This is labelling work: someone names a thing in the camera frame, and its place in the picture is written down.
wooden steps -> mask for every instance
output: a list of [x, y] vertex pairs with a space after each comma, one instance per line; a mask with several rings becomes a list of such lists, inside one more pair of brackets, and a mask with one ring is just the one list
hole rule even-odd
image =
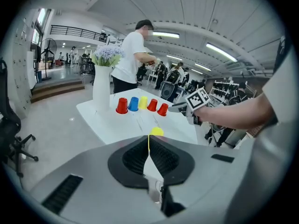
[[84, 88], [80, 79], [46, 84], [33, 89], [31, 103], [72, 91], [83, 90]]

black pants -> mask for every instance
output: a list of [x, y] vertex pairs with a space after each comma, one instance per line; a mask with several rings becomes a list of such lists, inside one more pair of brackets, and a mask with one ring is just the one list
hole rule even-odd
[[163, 81], [163, 74], [158, 76], [157, 85], [155, 87], [156, 90], [160, 89], [162, 81]]
[[178, 90], [178, 84], [175, 84], [175, 85], [174, 85], [173, 92], [172, 92], [172, 94], [170, 95], [170, 97], [167, 99], [167, 101], [173, 103], [173, 100], [174, 100], [174, 98], [175, 98], [175, 96], [176, 96], [177, 90]]
[[[223, 142], [225, 142], [225, 140], [228, 138], [229, 134], [233, 131], [233, 129], [231, 128], [225, 128], [223, 131], [222, 131], [222, 135], [220, 136], [220, 138], [218, 139], [217, 141], [217, 146], [220, 147], [221, 144]], [[211, 137], [212, 136], [212, 128], [210, 129], [210, 131], [206, 134], [208, 137]]]
[[122, 91], [128, 91], [128, 90], [137, 88], [137, 84], [128, 83], [123, 80], [119, 80], [115, 77], [113, 77], [113, 84], [114, 84], [114, 90], [113, 90], [114, 94], [122, 92]]

window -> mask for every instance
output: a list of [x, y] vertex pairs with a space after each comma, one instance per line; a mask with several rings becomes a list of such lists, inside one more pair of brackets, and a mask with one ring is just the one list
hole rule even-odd
[[33, 32], [32, 43], [34, 43], [36, 45], [38, 45], [38, 43], [39, 43], [39, 32], [36, 28], [34, 29], [34, 32]]
[[46, 10], [44, 8], [42, 8], [39, 15], [38, 15], [38, 18], [37, 18], [37, 20], [38, 20], [38, 22], [41, 26], [43, 25], [43, 21], [45, 19], [45, 16], [46, 16]]

white vase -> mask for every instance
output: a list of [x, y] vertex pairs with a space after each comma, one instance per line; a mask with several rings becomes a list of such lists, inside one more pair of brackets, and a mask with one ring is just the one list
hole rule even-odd
[[96, 111], [106, 112], [110, 107], [110, 71], [109, 66], [95, 65], [93, 82], [93, 103]]

fan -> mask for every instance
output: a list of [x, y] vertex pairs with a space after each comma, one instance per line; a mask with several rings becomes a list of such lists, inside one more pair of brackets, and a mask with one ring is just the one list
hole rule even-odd
[[43, 78], [42, 80], [49, 80], [51, 77], [47, 77], [47, 62], [50, 57], [52, 57], [52, 60], [54, 59], [54, 55], [57, 50], [57, 45], [56, 42], [52, 38], [47, 38], [43, 40], [42, 44], [45, 44], [45, 49], [41, 54], [44, 54], [44, 60], [45, 60], [45, 73], [46, 77]]

